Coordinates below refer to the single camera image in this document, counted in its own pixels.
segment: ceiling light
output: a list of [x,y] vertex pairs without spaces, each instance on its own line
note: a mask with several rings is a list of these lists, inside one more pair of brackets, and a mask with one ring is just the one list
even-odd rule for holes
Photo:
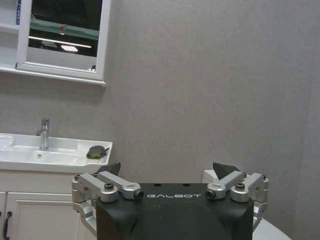
[[83,47],[83,48],[88,48],[88,49],[91,48],[91,46],[89,46],[89,45],[77,44],[77,43],[66,42],[66,41],[52,40],[52,39],[47,39],[47,38],[42,38],[42,37],[36,37],[36,36],[29,36],[29,38],[30,38],[30,39],[34,39],[34,40],[41,40],[41,41],[47,41],[47,42],[57,43],[57,44],[68,44],[68,45],[77,46],[77,47]]
[[78,52],[78,49],[75,46],[61,45],[61,47],[68,52]]

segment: cabinet handle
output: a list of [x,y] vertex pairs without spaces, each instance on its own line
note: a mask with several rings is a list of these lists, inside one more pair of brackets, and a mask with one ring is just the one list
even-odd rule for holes
[[12,216],[12,211],[8,211],[6,214],[6,219],[5,219],[5,223],[4,223],[4,228],[3,228],[3,238],[4,240],[9,240],[10,237],[7,236],[7,232],[8,232],[8,223],[9,223],[9,218],[11,218]]

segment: mirror frame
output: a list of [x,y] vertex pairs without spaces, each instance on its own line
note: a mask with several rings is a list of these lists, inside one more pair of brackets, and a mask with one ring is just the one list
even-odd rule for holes
[[108,33],[109,33],[109,22],[110,22],[110,11],[111,11],[112,0],[102,0],[101,18],[100,18],[100,30],[99,40],[96,56],[96,71],[90,72],[84,69],[63,67],[56,65],[43,64],[38,62],[27,61],[27,50],[29,45],[29,33],[30,33],[30,19],[32,10],[32,0],[23,0],[21,5],[21,16],[20,16],[20,28],[18,36],[17,46],[17,62],[15,68],[23,71],[31,71],[37,73],[50,75],[62,76],[62,79],[74,79],[80,82],[92,82],[92,80],[100,80],[104,82],[105,72],[105,61],[107,55],[108,45]]

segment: cabinet door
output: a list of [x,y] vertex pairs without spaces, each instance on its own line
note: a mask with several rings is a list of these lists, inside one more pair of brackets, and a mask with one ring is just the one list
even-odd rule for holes
[[8,192],[10,240],[93,240],[72,208],[71,194]]
[[3,239],[3,231],[5,224],[5,211],[6,211],[6,198],[7,194],[5,192],[0,192],[0,240]]

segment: toilet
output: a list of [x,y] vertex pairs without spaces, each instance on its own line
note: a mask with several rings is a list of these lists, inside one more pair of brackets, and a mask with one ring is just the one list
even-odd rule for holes
[[[218,180],[219,179],[213,169],[204,170],[202,183],[214,183]],[[270,222],[262,218],[252,234],[252,240],[291,240],[291,238],[289,238]]]

